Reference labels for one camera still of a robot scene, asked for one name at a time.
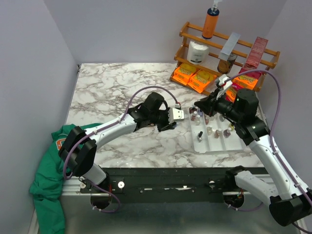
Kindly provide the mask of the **green jacket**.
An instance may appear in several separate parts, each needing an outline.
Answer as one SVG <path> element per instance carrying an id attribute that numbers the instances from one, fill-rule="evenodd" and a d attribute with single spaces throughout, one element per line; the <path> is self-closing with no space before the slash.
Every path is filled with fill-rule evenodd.
<path id="1" fill-rule="evenodd" d="M 29 193 L 33 197 L 41 234 L 65 233 L 65 217 L 59 200 L 63 186 L 63 165 L 59 150 L 74 124 L 51 133 L 52 142 L 39 163 Z"/>

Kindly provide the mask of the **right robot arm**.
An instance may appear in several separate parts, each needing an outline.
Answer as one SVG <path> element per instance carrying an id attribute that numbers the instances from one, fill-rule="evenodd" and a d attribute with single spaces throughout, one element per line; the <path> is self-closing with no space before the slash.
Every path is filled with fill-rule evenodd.
<path id="1" fill-rule="evenodd" d="M 295 173 L 271 136 L 267 124 L 257 117 L 259 100 L 255 91 L 241 89 L 235 101 L 218 97 L 218 89 L 194 103 L 204 114 L 222 115 L 234 125 L 237 135 L 260 159 L 274 182 L 269 185 L 242 166 L 237 166 L 224 179 L 230 191 L 242 188 L 268 206 L 274 220 L 288 226 L 312 213 L 312 190 Z"/>

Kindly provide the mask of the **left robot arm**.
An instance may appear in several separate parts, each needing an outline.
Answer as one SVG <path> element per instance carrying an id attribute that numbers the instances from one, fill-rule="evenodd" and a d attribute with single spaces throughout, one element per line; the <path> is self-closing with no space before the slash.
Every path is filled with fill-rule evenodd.
<path id="1" fill-rule="evenodd" d="M 58 155 L 73 176 L 89 180 L 92 188 L 102 193 L 108 187 L 109 176 L 94 162 L 97 149 L 120 136 L 151 125 L 155 125 L 159 132 L 172 130 L 176 126 L 173 109 L 156 92 L 149 94 L 143 103 L 127 107 L 124 114 L 110 122 L 85 130 L 74 127 Z"/>

